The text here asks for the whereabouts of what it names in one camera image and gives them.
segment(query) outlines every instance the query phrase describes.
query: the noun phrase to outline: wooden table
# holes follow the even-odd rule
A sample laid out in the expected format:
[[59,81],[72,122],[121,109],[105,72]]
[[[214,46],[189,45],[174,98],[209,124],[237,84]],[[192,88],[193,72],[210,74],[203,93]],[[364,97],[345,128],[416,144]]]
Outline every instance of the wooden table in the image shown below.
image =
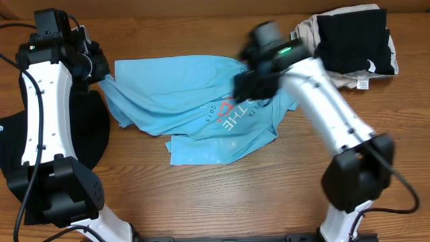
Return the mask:
[[[246,33],[268,19],[288,33],[307,15],[79,21],[114,61],[187,54],[234,57]],[[368,91],[343,91],[351,107],[376,131],[396,140],[395,167],[421,195],[414,215],[369,214],[363,232],[381,241],[428,241],[430,236],[430,15],[390,14],[400,73],[371,80]],[[31,30],[0,30],[0,52],[13,57]],[[0,117],[23,109],[18,71],[0,62]],[[94,169],[105,203],[144,236],[220,237],[285,235],[314,231],[324,221],[327,199],[320,178],[331,158],[300,111],[288,113],[275,142],[231,165],[170,166],[164,142],[111,118],[109,146]],[[408,208],[412,198],[398,181],[376,206]],[[20,203],[0,179],[0,241],[11,241]],[[41,241],[60,229],[21,226],[20,241]],[[74,232],[60,241],[78,241]]]

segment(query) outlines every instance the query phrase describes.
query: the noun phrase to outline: blue t-shirt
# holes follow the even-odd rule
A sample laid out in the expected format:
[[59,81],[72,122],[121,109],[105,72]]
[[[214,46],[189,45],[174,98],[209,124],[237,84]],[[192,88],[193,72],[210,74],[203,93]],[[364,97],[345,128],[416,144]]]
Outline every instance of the blue t-shirt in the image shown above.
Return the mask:
[[246,67],[221,56],[117,60],[116,81],[99,82],[121,127],[174,134],[172,165],[229,164],[271,142],[296,102],[284,91],[236,105],[233,77]]

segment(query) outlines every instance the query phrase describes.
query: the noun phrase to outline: beige garment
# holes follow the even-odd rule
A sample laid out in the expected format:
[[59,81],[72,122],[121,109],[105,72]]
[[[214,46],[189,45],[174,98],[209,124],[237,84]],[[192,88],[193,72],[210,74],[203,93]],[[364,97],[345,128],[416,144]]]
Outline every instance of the beige garment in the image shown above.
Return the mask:
[[[296,26],[296,31],[292,33],[292,36],[300,37],[304,45],[309,49],[311,53],[313,53],[316,47],[318,46],[318,44],[321,42],[321,39],[319,36],[318,24],[316,21],[316,17],[318,15],[336,15],[341,13],[351,13],[356,11],[365,11],[365,10],[372,10],[372,9],[379,9],[379,7],[376,4],[365,4],[365,5],[358,5],[354,7],[341,7],[339,9],[328,11],[326,13],[312,15],[309,19],[304,20],[303,22],[301,22]],[[398,65],[396,60],[396,50],[394,48],[394,44],[392,42],[391,36],[388,40],[388,46],[391,49],[391,66],[393,66],[394,68],[394,75],[397,75]],[[327,71],[327,73],[329,74],[331,81],[335,84],[336,87],[346,86],[348,88],[357,87],[357,80],[359,78],[365,79],[365,78],[389,77],[387,75],[370,73],[367,70],[356,71],[354,73],[346,73],[344,75],[340,73],[335,73],[332,71]]]

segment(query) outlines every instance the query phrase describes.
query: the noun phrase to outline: cable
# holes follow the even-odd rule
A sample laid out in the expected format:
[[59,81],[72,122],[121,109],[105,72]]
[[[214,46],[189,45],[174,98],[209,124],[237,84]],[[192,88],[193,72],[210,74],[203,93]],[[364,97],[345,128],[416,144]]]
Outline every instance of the cable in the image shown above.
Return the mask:
[[36,80],[34,80],[34,78],[24,68],[20,67],[18,64],[14,63],[12,60],[9,60],[6,56],[3,56],[2,54],[0,54],[0,58],[2,58],[7,63],[11,64],[13,67],[20,70],[24,75],[26,75],[28,77],[28,79],[32,82],[32,84],[34,86],[34,89],[36,90],[36,95],[38,96],[38,105],[39,105],[39,134],[38,134],[38,146],[37,146],[38,153],[37,153],[37,157],[36,157],[36,162],[34,164],[34,170],[32,173],[32,177],[30,178],[30,182],[28,184],[26,193],[24,194],[24,198],[21,202],[21,208],[19,208],[18,216],[17,216],[16,222],[15,222],[15,228],[13,229],[13,240],[15,242],[19,242],[19,239],[18,239],[19,226],[21,225],[22,216],[24,215],[24,210],[26,209],[28,199],[29,199],[30,194],[32,192],[32,188],[33,188],[34,184],[36,183],[36,177],[37,177],[37,172],[39,169],[39,164],[42,160],[42,150],[44,149],[44,147],[43,147],[43,122],[44,122],[44,119],[43,119],[42,93],[40,92],[40,89],[38,87],[38,84],[36,83]]
[[[291,76],[291,77],[297,77],[297,78],[301,78],[305,81],[309,81],[309,80],[313,80],[315,81],[315,83],[312,83],[313,85],[318,83],[317,80],[313,79],[312,77],[308,77],[306,75],[300,75],[300,74],[295,74],[295,73],[286,73],[285,76]],[[344,123],[346,123],[346,125],[348,125],[350,128],[352,128],[352,126],[350,125],[350,123],[348,123],[348,120],[346,119],[345,115],[343,115],[340,107],[337,105],[336,101],[333,100],[333,98],[329,95],[328,92],[326,92],[326,90],[324,88],[322,88],[322,90],[324,90],[326,98],[331,102],[331,105],[337,110],[337,112],[339,113],[339,115],[342,117],[342,119],[344,120]],[[412,187],[412,185],[410,185],[406,179],[397,171],[393,168],[393,166],[391,166],[390,164],[388,164],[388,162],[385,160],[385,158],[383,158],[383,156],[381,156],[381,154],[379,154],[377,151],[375,151],[375,149],[373,149],[373,147],[370,146],[370,144],[365,143],[361,140],[361,138],[356,134],[356,132],[353,133],[353,135],[356,137],[357,140],[360,141],[360,143],[363,144],[363,147],[373,156],[375,157],[376,160],[378,160],[378,162],[385,168],[387,169],[390,173],[394,174],[397,179],[407,188],[407,190],[412,194],[413,198],[414,198],[414,202],[415,205],[408,210],[397,210],[397,209],[391,209],[391,208],[367,208],[364,209],[360,212],[358,212],[358,215],[355,217],[355,220],[351,226],[351,230],[349,232],[349,241],[352,242],[353,241],[353,235],[354,235],[354,231],[355,228],[358,224],[358,221],[360,220],[360,218],[367,212],[389,212],[389,213],[394,213],[394,214],[411,214],[416,212],[419,207],[420,207],[420,200],[419,200],[419,196],[418,193],[415,191],[415,189]]]
[[75,225],[71,228],[65,229],[59,233],[57,233],[56,235],[53,235],[47,239],[45,239],[43,242],[51,242],[54,239],[57,239],[65,234],[67,234],[68,232],[77,230],[77,229],[83,229],[83,232],[86,233],[90,233],[91,235],[93,235],[98,241],[100,242],[106,242],[103,238],[101,238],[101,236],[99,234],[97,234],[94,230],[90,229],[89,227],[83,226],[83,225]]
[[36,29],[36,26],[33,26],[31,24],[11,23],[11,24],[2,24],[2,25],[0,25],[0,29],[6,28],[6,27],[27,27],[27,28]]
[[67,17],[71,18],[74,21],[74,23],[76,24],[76,27],[78,28],[80,27],[79,22],[76,20],[75,17],[73,17],[73,15],[67,14]]

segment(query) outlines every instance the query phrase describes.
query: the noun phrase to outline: black fabric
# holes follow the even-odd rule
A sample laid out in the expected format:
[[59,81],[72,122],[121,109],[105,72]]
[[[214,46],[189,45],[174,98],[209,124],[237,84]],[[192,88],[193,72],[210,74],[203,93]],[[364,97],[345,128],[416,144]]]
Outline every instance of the black fabric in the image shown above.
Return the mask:
[[393,75],[386,14],[385,9],[375,9],[317,16],[321,42],[315,56],[321,57],[326,70],[340,74],[368,70],[371,60],[375,73]]
[[[20,85],[24,106],[25,89]],[[110,119],[100,94],[90,91],[89,95],[71,92],[70,96],[71,138],[78,160],[93,169],[105,151],[110,132]],[[0,118],[3,130],[0,132],[0,168],[6,175],[21,166],[27,137],[27,112],[21,111],[6,118]]]

